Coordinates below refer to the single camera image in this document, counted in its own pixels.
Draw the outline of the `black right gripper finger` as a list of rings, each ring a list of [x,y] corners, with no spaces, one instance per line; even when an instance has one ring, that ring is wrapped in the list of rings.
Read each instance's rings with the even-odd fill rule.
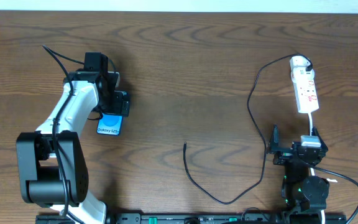
[[[325,144],[325,142],[323,141],[323,139],[321,138],[321,136],[320,136],[320,134],[319,134],[319,132],[318,132],[316,127],[312,128],[312,135],[318,138],[322,149],[327,149],[328,148],[327,145]]]
[[[267,154],[275,154],[279,149],[278,126],[274,124],[272,135],[267,146]]]

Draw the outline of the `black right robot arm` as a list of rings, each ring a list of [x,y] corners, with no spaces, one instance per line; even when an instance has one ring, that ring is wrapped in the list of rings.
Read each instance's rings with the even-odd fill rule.
[[[290,147],[281,147],[278,127],[273,127],[267,152],[273,154],[273,164],[284,166],[282,197],[287,209],[282,212],[286,223],[326,223],[327,179],[313,174],[328,152],[316,128],[310,135],[302,135]]]

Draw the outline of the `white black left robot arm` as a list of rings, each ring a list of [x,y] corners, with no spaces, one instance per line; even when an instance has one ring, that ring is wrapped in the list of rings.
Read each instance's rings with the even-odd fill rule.
[[[120,74],[110,58],[87,52],[81,68],[65,71],[63,93],[49,117],[16,140],[21,196],[56,211],[37,215],[36,223],[115,223],[108,205],[89,190],[80,135],[90,114],[103,122],[129,115],[130,96],[117,89]]]

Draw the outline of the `blue Galaxy smartphone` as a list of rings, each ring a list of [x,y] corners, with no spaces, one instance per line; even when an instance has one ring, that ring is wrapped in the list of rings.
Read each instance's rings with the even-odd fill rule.
[[[103,114],[103,117],[99,120],[96,132],[98,134],[118,136],[121,132],[122,122],[122,116]]]

